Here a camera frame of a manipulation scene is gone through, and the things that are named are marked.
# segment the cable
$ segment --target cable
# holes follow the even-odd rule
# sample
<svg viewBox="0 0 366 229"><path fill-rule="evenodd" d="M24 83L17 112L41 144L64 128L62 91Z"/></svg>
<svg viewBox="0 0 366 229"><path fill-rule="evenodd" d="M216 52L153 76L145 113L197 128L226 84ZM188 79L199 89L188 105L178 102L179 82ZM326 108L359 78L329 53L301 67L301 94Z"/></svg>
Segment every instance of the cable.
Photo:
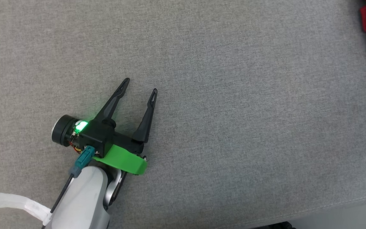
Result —
<svg viewBox="0 0 366 229"><path fill-rule="evenodd" d="M73 147L74 151L76 151L78 154L80 154L80 153L81 153L81 151L82 151L82 150L81 150L81 149L79 149L79 148L77 148L75 145L73 145L73 142L70 142L70 141L69 141L69 144L70 144L70 146L71 146L71 147Z"/></svg>
<svg viewBox="0 0 366 229"><path fill-rule="evenodd" d="M74 177L74 174L70 174L70 177L67 179L66 184L64 185L63 189L60 192L60 195L58 196L55 204L53 205L52 209L51 209L51 213L53 213L58 205L58 203L60 202L61 198L63 197L64 193L66 192L67 188L70 185L71 179Z"/></svg>

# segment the black cable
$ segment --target black cable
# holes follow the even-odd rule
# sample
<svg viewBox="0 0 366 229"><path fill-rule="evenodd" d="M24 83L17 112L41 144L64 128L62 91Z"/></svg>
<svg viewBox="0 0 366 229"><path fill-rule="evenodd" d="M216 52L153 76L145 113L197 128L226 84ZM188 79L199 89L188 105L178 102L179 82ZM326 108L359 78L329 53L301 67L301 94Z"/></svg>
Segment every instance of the black cable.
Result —
<svg viewBox="0 0 366 229"><path fill-rule="evenodd" d="M70 174L70 177L67 179L66 184L64 185L63 189L60 192L60 195L57 197L57 200L55 202L55 204L53 205L52 209L51 209L51 213L53 213L58 205L58 203L60 202L61 198L63 197L64 193L66 192L67 188L70 185L71 179L74 177L74 174Z"/></svg>

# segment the teal connector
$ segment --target teal connector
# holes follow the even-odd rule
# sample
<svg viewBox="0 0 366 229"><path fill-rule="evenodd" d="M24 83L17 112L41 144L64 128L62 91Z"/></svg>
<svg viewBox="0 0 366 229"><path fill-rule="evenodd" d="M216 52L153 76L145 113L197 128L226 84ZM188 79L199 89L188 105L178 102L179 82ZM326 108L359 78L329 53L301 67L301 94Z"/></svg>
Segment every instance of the teal connector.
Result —
<svg viewBox="0 0 366 229"><path fill-rule="evenodd" d="M80 175L81 170L90 163L95 153L96 150L90 145L84 148L76 162L74 162L74 166L69 170L69 174L73 174L74 178L77 178Z"/></svg>

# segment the green led light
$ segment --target green led light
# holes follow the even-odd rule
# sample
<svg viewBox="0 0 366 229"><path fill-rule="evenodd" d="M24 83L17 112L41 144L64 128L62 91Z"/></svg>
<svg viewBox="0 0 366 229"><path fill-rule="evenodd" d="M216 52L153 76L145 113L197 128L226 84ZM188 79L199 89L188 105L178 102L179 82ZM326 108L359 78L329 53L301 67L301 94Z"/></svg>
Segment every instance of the green led light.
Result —
<svg viewBox="0 0 366 229"><path fill-rule="evenodd" d="M76 134L80 133L85 126L87 126L88 122L86 121L81 121L75 128L74 132L76 132Z"/></svg>

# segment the gray carpet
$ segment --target gray carpet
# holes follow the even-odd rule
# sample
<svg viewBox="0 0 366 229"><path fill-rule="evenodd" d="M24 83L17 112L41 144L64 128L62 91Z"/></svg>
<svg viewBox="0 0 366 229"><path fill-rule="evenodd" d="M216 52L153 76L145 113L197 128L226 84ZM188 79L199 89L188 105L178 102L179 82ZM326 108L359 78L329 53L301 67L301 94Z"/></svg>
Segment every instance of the gray carpet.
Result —
<svg viewBox="0 0 366 229"><path fill-rule="evenodd" d="M157 87L148 169L110 228L246 228L366 200L363 1L0 0L0 192L51 207L77 157L51 141L130 77ZM0 229L34 229L0 210Z"/></svg>

